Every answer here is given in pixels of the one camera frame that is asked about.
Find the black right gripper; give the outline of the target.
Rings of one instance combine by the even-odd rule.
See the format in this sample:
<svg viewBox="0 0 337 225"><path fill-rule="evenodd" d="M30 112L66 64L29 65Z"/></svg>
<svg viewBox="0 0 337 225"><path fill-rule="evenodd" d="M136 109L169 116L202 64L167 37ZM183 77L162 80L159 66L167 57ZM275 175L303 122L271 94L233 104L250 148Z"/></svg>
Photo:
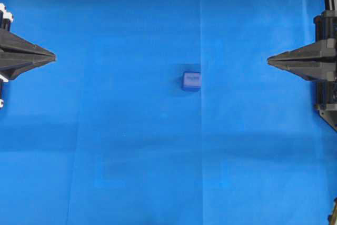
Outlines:
<svg viewBox="0 0 337 225"><path fill-rule="evenodd" d="M315 43L271 56L267 62L307 81L317 81L317 108L326 110L336 104L336 11L324 11L314 18L314 24Z"/></svg>

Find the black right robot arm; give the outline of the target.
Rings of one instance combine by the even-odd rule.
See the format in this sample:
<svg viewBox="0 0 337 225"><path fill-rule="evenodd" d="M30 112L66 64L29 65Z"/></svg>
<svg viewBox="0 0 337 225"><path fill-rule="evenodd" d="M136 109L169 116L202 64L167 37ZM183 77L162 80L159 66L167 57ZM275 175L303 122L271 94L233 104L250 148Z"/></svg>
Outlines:
<svg viewBox="0 0 337 225"><path fill-rule="evenodd" d="M316 108L336 110L336 0L324 0L325 10L314 18L315 42L269 57L271 66L317 82Z"/></svg>

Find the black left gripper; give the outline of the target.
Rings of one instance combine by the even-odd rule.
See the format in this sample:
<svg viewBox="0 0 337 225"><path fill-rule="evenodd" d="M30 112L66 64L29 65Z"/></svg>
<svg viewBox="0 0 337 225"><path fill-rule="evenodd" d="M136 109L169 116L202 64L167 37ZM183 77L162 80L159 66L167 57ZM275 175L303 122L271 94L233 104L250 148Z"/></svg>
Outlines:
<svg viewBox="0 0 337 225"><path fill-rule="evenodd" d="M1 108L4 106L2 88L4 83L15 80L19 75L34 68L56 61L56 55L37 44L33 44L10 32L14 16L1 3L1 50L9 53L26 53L45 56L29 60L1 60Z"/></svg>

